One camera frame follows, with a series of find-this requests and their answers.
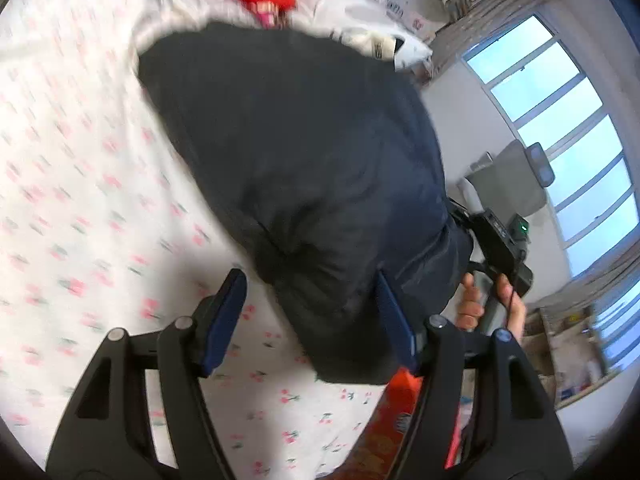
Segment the grey office chair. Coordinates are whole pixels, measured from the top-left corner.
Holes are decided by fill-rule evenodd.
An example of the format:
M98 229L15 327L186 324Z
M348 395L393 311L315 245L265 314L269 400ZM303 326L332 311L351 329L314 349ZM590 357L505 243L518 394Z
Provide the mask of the grey office chair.
M491 210L502 223L514 214L528 218L548 202L546 188L555 175L541 144L509 143L497 156L487 155L457 184L473 212Z

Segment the white black tote bag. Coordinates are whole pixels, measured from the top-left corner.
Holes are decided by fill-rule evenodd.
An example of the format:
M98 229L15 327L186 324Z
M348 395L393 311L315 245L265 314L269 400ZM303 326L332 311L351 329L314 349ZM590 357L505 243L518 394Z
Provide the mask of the white black tote bag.
M392 63L398 72L430 62L433 54L420 38L386 14L353 16L344 10L321 15L317 25L361 54Z

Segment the black quilted jacket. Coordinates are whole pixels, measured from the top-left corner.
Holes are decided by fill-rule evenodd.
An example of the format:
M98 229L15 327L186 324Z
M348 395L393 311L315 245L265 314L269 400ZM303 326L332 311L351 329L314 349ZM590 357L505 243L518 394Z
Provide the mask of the black quilted jacket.
M156 40L138 77L319 378L388 382L375 273L411 312L437 313L472 252L408 78L329 38L221 22Z

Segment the orange box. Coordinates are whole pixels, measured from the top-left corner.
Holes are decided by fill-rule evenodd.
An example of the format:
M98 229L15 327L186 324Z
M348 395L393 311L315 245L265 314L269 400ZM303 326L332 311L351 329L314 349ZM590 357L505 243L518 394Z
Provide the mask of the orange box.
M335 479L386 479L405 435L422 386L422 379L401 368L388 383L373 416L338 468Z

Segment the window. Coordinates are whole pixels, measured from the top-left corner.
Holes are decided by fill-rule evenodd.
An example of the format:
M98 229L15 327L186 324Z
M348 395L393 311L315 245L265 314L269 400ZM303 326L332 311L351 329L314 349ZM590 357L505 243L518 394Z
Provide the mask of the window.
M566 287L602 274L639 235L639 185L584 51L533 13L474 44L464 62L552 180L544 206Z

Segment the cherry print bed sheet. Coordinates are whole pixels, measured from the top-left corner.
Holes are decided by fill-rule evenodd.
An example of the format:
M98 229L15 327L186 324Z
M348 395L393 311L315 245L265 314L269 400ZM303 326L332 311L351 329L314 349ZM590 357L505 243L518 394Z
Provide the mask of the cherry print bed sheet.
M1 13L1 416L43 464L109 330L154 332L250 263L145 99L148 41L234 0L10 0ZM256 276L224 364L202 385L240 479L382 470L363 430L379 386L322 382Z

